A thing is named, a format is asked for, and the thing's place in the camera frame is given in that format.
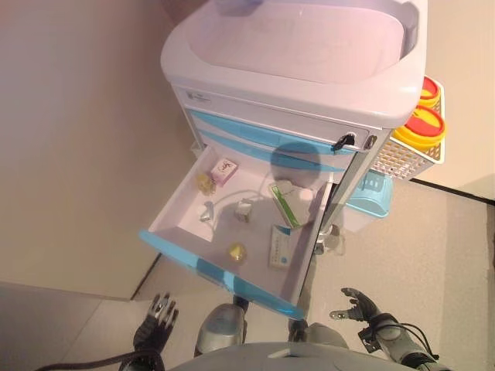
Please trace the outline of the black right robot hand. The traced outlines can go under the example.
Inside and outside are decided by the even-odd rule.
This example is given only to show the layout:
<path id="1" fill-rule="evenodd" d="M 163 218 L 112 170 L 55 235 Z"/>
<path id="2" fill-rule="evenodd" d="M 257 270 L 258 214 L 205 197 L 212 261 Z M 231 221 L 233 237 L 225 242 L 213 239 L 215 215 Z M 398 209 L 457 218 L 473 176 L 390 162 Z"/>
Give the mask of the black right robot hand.
<path id="1" fill-rule="evenodd" d="M 354 320 L 357 322 L 375 323 L 381 311 L 363 292 L 355 288 L 341 288 L 341 292 L 350 299 L 351 308 L 334 310 L 329 313 L 333 320 Z"/>

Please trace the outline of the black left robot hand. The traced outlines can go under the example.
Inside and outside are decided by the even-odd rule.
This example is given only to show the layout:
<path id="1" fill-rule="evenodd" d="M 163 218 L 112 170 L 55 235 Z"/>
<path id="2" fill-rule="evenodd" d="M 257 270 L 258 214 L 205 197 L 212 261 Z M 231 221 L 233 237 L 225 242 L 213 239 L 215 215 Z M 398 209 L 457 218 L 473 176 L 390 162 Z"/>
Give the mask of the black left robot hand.
<path id="1" fill-rule="evenodd" d="M 135 350 L 152 349 L 161 353 L 172 334 L 179 310 L 170 293 L 157 294 L 133 338 Z"/>

